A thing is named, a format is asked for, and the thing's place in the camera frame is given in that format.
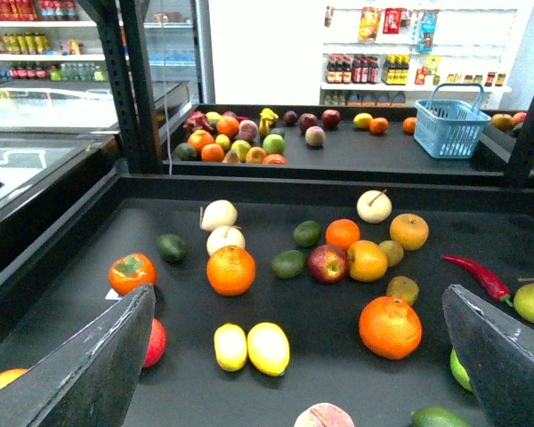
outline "blue basket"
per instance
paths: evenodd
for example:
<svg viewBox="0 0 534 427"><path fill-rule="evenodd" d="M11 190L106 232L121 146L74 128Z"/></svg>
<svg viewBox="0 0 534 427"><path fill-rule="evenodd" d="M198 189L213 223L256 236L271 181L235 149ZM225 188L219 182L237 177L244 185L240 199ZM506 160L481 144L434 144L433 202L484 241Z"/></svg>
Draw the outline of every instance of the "blue basket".
<svg viewBox="0 0 534 427"><path fill-rule="evenodd" d="M479 94L469 105L463 101L435 100L443 86L475 86ZM418 100L414 138L433 158L471 158L490 117L479 110L484 89L478 83L439 85L429 100Z"/></svg>

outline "basket handle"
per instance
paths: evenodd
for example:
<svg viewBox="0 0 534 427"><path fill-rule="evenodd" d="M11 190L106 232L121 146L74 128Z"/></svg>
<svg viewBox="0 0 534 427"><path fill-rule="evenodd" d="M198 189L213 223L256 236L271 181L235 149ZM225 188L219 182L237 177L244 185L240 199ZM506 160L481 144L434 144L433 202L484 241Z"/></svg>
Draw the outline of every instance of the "basket handle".
<svg viewBox="0 0 534 427"><path fill-rule="evenodd" d="M433 102L433 98L435 97L435 94L439 89L441 89L443 86L474 86L479 89L479 93L477 94L477 97L474 99L473 102L473 113L478 113L479 109L481 109L481 102L484 98L484 88L482 85L479 85L478 83L442 83L441 85L438 85L433 92L431 92L431 95L429 96L429 100L427 100L427 103L425 104L426 109L431 108L431 103Z"/></svg>

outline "green lime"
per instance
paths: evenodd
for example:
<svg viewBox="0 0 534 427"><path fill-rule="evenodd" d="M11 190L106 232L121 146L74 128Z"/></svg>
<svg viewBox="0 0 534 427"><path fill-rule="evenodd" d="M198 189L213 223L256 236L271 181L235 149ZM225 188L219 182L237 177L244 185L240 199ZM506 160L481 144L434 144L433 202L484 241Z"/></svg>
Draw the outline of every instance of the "green lime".
<svg viewBox="0 0 534 427"><path fill-rule="evenodd" d="M157 238L157 249L166 262L180 262L188 253L188 244L180 236L165 234Z"/></svg>
<svg viewBox="0 0 534 427"><path fill-rule="evenodd" d="M319 243L322 228L315 221L301 222L293 230L293 240L297 246L311 247Z"/></svg>
<svg viewBox="0 0 534 427"><path fill-rule="evenodd" d="M301 274L306 265L306 256L296 249L275 256L271 268L278 278L294 278Z"/></svg>
<svg viewBox="0 0 534 427"><path fill-rule="evenodd" d="M471 427L467 421L444 407L422 407L411 414L413 427Z"/></svg>
<svg viewBox="0 0 534 427"><path fill-rule="evenodd" d="M198 152L188 142L181 142L176 146L174 153L181 160L196 160L198 158Z"/></svg>
<svg viewBox="0 0 534 427"><path fill-rule="evenodd" d="M461 384L464 389L473 391L471 384L469 383L469 374L465 371L465 367L461 365L461 362L459 362L457 354L455 353L455 349L451 350L449 361L451 365L451 373L457 382Z"/></svg>

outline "orange fruit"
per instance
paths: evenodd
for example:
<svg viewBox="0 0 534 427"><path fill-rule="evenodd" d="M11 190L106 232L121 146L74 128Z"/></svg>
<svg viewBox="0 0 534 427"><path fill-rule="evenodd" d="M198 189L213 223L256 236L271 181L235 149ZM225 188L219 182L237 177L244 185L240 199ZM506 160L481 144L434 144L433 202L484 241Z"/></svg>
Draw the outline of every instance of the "orange fruit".
<svg viewBox="0 0 534 427"><path fill-rule="evenodd" d="M230 139L233 139L238 136L239 133L238 119L233 118L231 116L221 116L217 119L215 129L218 133L225 135Z"/></svg>
<svg viewBox="0 0 534 427"><path fill-rule="evenodd" d="M366 347L391 360L408 356L422 336L417 313L403 298L395 296L378 296L364 307L358 330Z"/></svg>
<svg viewBox="0 0 534 427"><path fill-rule="evenodd" d="M214 137L210 132L199 129L190 135L188 143L200 154L206 145L214 143Z"/></svg>
<svg viewBox="0 0 534 427"><path fill-rule="evenodd" d="M413 135L416 131L417 119L415 117L408 117L403 121L403 132Z"/></svg>
<svg viewBox="0 0 534 427"><path fill-rule="evenodd" d="M388 257L382 248L369 240L358 240L348 251L348 273L354 280L374 282L388 270Z"/></svg>
<svg viewBox="0 0 534 427"><path fill-rule="evenodd" d="M225 157L220 144L207 144L201 152L202 160L205 162L221 162Z"/></svg>
<svg viewBox="0 0 534 427"><path fill-rule="evenodd" d="M329 245L338 246L343 251L348 251L350 245L360 240L361 232L358 224L353 220L332 221L327 227L325 240Z"/></svg>
<svg viewBox="0 0 534 427"><path fill-rule="evenodd" d="M376 135L381 135L382 133L388 130L389 125L390 124L388 123L387 118L376 117L370 120L369 129L370 129L370 132Z"/></svg>
<svg viewBox="0 0 534 427"><path fill-rule="evenodd" d="M224 246L210 256L206 274L210 285L219 295L241 295L255 280L255 260L239 246Z"/></svg>

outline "white pear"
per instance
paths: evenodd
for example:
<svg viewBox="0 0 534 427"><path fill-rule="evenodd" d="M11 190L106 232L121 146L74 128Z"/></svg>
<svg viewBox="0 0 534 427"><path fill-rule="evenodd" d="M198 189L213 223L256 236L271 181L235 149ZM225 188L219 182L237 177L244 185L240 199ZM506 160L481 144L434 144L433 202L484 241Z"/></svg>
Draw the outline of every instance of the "white pear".
<svg viewBox="0 0 534 427"><path fill-rule="evenodd" d="M385 195L385 192L386 190L377 191L372 189L360 196L356 204L356 210L362 220L370 224L378 224L390 216L392 213L392 201Z"/></svg>
<svg viewBox="0 0 534 427"><path fill-rule="evenodd" d="M233 225L238 219L238 211L227 200L215 200L206 209L200 207L199 227L205 231L213 231L223 225Z"/></svg>
<svg viewBox="0 0 534 427"><path fill-rule="evenodd" d="M212 231L206 242L207 254L212 256L220 247L227 245L236 245L241 249L246 248L246 240L237 227L223 225Z"/></svg>

